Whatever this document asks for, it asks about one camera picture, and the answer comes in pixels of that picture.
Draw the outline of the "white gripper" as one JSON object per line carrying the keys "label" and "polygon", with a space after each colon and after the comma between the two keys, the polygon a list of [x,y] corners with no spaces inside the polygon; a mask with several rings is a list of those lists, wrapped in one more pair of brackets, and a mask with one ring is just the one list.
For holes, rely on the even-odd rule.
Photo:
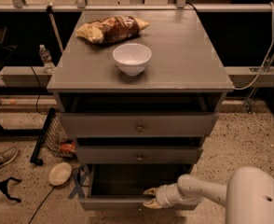
{"label": "white gripper", "polygon": [[147,189],[144,191],[144,195],[156,196],[156,199],[144,202],[144,207],[150,209],[169,208],[185,202],[185,196],[176,184]]}

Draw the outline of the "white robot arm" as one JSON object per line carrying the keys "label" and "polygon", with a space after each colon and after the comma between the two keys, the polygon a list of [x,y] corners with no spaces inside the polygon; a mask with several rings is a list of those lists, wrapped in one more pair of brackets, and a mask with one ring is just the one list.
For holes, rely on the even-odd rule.
{"label": "white robot arm", "polygon": [[254,167],[241,167],[227,185],[181,175],[177,182],[147,189],[144,206],[170,208],[176,204],[200,203],[204,198],[226,209],[226,224],[274,224],[274,178]]}

